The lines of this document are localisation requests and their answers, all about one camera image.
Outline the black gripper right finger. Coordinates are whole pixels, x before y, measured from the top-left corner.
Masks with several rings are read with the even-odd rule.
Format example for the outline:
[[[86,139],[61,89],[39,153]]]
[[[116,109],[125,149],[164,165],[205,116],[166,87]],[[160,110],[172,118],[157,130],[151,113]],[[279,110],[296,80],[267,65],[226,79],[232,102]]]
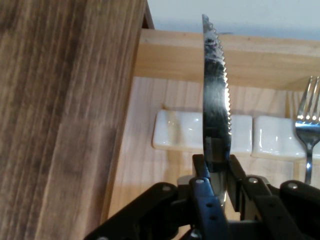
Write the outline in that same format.
[[[320,238],[320,190],[298,180],[276,188],[257,175],[247,175],[231,155],[227,193],[242,221],[261,223],[270,240]]]

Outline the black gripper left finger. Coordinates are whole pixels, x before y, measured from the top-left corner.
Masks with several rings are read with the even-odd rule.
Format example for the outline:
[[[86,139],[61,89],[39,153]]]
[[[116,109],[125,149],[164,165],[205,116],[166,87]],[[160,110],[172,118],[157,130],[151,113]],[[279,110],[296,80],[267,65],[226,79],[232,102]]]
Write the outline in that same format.
[[[185,238],[229,238],[228,222],[215,196],[202,154],[192,157],[195,176],[177,186],[158,182],[89,233],[87,240],[171,240],[182,226]]]

